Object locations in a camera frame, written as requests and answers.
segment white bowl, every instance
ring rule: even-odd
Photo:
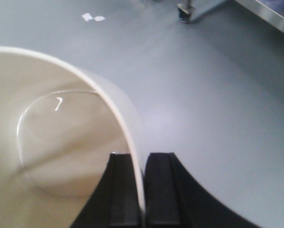
[[[144,211],[140,130],[133,104],[104,78],[0,47],[0,228],[69,227],[111,152],[132,155]]]

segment metal cart leg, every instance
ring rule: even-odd
[[[183,23],[188,23],[194,7],[191,5],[192,0],[183,0],[182,3],[177,4],[179,10],[179,18]]]

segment gray floor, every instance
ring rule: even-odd
[[[147,152],[175,152],[231,209],[284,228],[284,34],[233,1],[185,25],[176,3],[0,0],[0,45],[111,80],[137,107]]]

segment wheel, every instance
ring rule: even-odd
[[[179,18],[180,20],[187,24],[189,22],[189,19],[190,19],[190,16],[191,16],[191,13],[187,13],[185,11],[183,11],[182,9],[178,8],[179,10]]]

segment white paper scrap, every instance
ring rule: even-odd
[[[106,18],[105,17],[103,17],[103,16],[96,16],[95,18],[95,21],[102,21],[102,20],[105,20]]]
[[[85,21],[89,21],[89,20],[94,19],[94,18],[90,15],[90,13],[85,13],[85,14],[82,15],[82,17],[83,17],[83,19],[84,19]]]

